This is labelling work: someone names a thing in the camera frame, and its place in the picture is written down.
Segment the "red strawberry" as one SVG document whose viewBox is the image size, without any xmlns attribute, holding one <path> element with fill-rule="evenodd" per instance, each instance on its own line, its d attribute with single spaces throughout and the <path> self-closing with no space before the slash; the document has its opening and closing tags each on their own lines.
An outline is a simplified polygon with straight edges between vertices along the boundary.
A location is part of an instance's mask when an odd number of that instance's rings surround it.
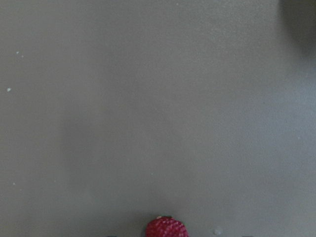
<svg viewBox="0 0 316 237">
<path fill-rule="evenodd" d="M 171 216 L 159 216 L 147 224 L 145 237 L 189 237 L 189 233 L 181 221 Z"/>
</svg>

